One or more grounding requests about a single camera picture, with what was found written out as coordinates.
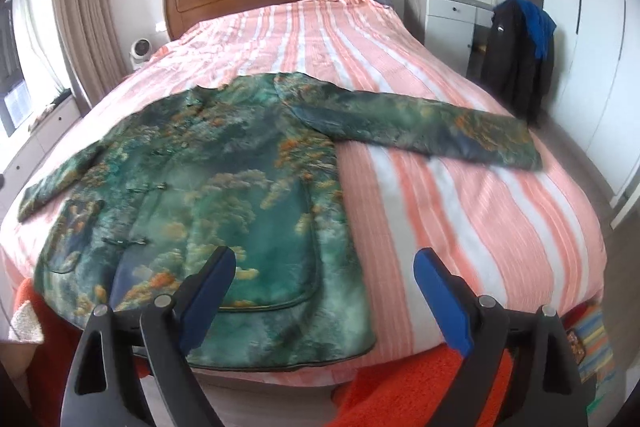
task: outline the jacket pocket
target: jacket pocket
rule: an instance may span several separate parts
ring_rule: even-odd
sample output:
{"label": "jacket pocket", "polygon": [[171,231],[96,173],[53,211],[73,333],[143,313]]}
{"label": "jacket pocket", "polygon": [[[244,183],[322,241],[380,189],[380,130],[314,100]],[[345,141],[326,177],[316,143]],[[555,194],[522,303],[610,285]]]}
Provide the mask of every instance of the jacket pocket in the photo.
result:
{"label": "jacket pocket", "polygon": [[[236,277],[221,312],[291,308],[318,290],[319,250],[308,188],[295,175],[272,177],[276,181],[263,184],[256,171],[218,174],[214,179],[226,186],[204,188],[193,205],[185,273],[197,272],[218,245],[236,254]],[[227,188],[232,184],[241,188]]]}
{"label": "jacket pocket", "polygon": [[44,246],[42,255],[54,273],[72,272],[92,239],[104,201],[68,200]]}

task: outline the bed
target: bed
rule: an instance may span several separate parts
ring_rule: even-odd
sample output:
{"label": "bed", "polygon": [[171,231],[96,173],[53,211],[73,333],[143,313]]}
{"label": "bed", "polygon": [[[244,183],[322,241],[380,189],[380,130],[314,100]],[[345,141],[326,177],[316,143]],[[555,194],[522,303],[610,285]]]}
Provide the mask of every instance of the bed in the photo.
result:
{"label": "bed", "polygon": [[[169,35],[149,64],[109,93],[53,149],[33,183],[117,122],[169,94],[218,87],[241,74],[301,71],[349,89],[396,92],[506,111],[420,45],[373,0],[164,0]],[[432,247],[478,294],[505,307],[563,314],[597,298],[606,253],[591,205],[537,139],[544,169],[524,172],[425,158],[356,142],[338,166],[378,342],[362,357],[289,373],[225,373],[286,385],[331,385],[359,367],[442,342],[412,262]],[[19,224],[18,195],[0,230],[7,273],[30,277],[65,195]]]}

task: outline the metal screw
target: metal screw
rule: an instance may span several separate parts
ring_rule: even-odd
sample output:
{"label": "metal screw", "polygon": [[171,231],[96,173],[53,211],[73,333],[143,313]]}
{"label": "metal screw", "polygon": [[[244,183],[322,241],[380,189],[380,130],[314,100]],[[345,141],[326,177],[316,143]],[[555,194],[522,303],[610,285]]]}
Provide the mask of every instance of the metal screw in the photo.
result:
{"label": "metal screw", "polygon": [[166,308],[169,304],[171,304],[171,295],[159,295],[154,299],[154,304],[157,308]]}
{"label": "metal screw", "polygon": [[542,306],[542,314],[545,315],[545,317],[555,317],[556,309],[549,304],[545,304],[544,306]]}
{"label": "metal screw", "polygon": [[478,302],[482,308],[493,308],[495,306],[495,299],[491,295],[481,295]]}
{"label": "metal screw", "polygon": [[102,317],[108,310],[109,310],[109,307],[106,304],[98,304],[94,308],[94,315],[96,317]]}

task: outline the green floral jacket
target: green floral jacket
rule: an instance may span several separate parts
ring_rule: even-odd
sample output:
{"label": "green floral jacket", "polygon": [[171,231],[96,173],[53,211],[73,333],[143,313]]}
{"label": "green floral jacket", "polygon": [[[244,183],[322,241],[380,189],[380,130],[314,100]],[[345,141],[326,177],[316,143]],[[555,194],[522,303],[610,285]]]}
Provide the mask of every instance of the green floral jacket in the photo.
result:
{"label": "green floral jacket", "polygon": [[27,189],[21,221],[74,186],[34,286],[83,327],[99,303],[131,309],[174,292],[228,245],[236,279],[190,363],[264,370],[363,354],[375,336],[332,139],[541,167],[510,117],[301,73],[195,87],[132,114]]}

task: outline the small fan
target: small fan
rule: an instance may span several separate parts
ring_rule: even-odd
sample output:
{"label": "small fan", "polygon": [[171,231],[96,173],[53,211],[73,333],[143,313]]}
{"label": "small fan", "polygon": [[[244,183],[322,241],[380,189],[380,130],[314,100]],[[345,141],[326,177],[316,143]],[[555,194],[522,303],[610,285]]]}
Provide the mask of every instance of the small fan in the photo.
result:
{"label": "small fan", "polygon": [[139,70],[151,58],[151,42],[147,39],[138,39],[131,45],[129,59],[134,71]]}

